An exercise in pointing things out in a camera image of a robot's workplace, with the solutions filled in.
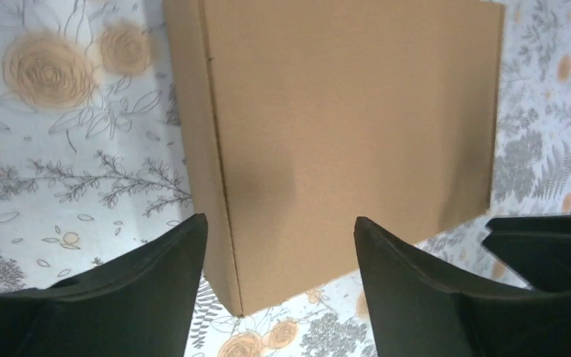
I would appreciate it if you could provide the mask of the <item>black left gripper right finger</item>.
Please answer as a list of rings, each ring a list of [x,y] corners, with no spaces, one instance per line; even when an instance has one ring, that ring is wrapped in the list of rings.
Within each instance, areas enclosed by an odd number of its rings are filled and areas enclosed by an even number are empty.
[[[571,290],[480,277],[364,216],[354,238],[380,356],[571,356]]]

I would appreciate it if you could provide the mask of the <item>brown cardboard box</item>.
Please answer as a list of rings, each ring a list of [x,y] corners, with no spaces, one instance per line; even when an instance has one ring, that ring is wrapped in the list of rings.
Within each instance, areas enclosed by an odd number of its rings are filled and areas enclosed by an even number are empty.
[[[506,9],[165,1],[204,275],[235,316],[355,270],[366,216],[418,243],[483,215]]]

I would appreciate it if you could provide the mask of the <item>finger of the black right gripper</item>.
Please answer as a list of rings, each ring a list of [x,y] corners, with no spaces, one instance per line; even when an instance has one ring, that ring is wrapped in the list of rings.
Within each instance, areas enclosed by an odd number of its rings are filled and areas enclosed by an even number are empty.
[[[571,215],[494,217],[482,246],[533,289],[571,290]]]

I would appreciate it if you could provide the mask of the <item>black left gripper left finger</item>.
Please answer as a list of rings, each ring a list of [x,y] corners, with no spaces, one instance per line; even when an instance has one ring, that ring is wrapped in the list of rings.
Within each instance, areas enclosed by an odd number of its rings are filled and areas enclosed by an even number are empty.
[[[182,356],[207,232],[197,213],[46,289],[0,294],[0,356]]]

